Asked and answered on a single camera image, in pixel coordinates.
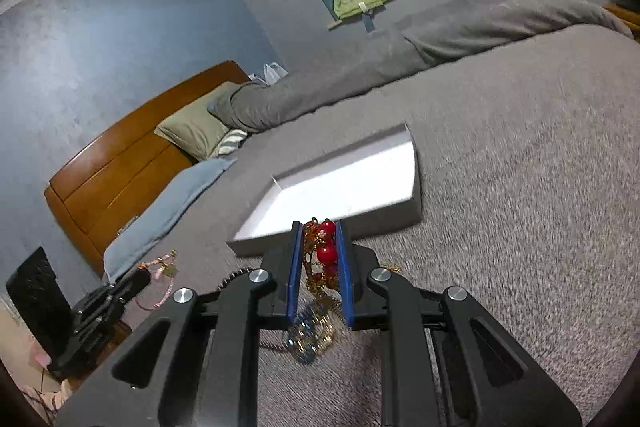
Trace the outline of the grey shallow cardboard box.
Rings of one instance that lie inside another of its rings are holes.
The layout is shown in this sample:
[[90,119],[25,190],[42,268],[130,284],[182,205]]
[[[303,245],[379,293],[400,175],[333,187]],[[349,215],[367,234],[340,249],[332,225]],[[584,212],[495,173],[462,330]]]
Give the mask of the grey shallow cardboard box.
[[256,257],[285,239],[295,221],[312,217],[343,222],[354,239],[419,223],[419,157],[409,127],[398,124],[276,174],[227,245],[239,257]]

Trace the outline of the wooden headboard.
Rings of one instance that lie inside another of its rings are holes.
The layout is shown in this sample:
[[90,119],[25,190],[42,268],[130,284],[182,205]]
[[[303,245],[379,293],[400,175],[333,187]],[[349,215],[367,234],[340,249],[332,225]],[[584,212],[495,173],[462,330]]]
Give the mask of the wooden headboard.
[[248,80],[233,61],[184,80],[113,124],[55,173],[44,198],[96,274],[118,231],[154,202],[195,159],[154,133],[161,121],[230,81]]

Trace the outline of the light blue blanket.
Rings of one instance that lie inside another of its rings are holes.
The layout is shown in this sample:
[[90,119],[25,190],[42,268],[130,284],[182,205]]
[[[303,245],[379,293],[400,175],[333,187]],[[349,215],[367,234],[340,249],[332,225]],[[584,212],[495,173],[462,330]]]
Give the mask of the light blue blanket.
[[149,208],[130,221],[128,227],[107,246],[103,256],[106,279],[110,283],[116,282],[160,243],[183,213],[235,161],[235,158],[213,158],[178,173]]

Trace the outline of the grey white striped pillow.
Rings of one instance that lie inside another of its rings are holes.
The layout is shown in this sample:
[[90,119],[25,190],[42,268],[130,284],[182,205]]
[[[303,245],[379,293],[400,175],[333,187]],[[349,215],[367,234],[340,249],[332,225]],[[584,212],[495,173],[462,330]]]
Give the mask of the grey white striped pillow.
[[210,158],[228,156],[234,153],[242,146],[243,142],[248,138],[248,133],[241,129],[232,129],[228,131],[215,146]]

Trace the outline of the olive green pillow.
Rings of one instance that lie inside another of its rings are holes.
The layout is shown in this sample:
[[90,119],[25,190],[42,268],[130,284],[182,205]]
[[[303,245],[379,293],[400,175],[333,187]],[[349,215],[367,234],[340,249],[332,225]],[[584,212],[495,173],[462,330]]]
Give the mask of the olive green pillow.
[[198,161],[209,160],[215,146],[232,129],[209,113],[208,108],[223,95],[230,95],[239,87],[238,84],[224,82],[165,118],[155,127],[154,133]]

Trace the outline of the grey rolled duvet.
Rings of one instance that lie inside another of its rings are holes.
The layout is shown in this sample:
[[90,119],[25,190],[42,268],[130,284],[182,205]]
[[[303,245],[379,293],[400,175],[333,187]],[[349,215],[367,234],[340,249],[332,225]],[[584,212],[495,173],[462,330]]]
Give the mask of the grey rolled duvet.
[[631,34],[585,0],[456,0],[327,48],[272,86],[243,83],[207,110],[229,128],[264,132],[427,69],[576,25]]

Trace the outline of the white plastic bag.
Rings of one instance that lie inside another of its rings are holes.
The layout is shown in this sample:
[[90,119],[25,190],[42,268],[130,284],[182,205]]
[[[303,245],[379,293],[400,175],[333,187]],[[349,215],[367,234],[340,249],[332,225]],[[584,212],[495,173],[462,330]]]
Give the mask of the white plastic bag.
[[278,63],[266,63],[262,66],[261,74],[249,75],[251,82],[262,86],[273,86],[288,75],[288,71]]

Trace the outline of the grey bed cover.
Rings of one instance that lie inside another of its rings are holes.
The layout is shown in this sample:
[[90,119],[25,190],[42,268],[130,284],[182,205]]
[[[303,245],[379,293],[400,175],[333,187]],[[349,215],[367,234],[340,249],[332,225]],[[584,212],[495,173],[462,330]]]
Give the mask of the grey bed cover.
[[211,291],[273,176],[398,124],[423,218],[369,247],[416,286],[465,287],[593,418],[639,349],[639,46],[617,31],[500,46],[254,135],[155,254]]

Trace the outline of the green cloth on sill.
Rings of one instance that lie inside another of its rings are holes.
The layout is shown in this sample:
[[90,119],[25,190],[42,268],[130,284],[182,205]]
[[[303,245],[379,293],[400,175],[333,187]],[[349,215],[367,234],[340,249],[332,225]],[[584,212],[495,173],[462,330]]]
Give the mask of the green cloth on sill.
[[333,0],[333,12],[339,20],[367,13],[383,6],[385,0]]

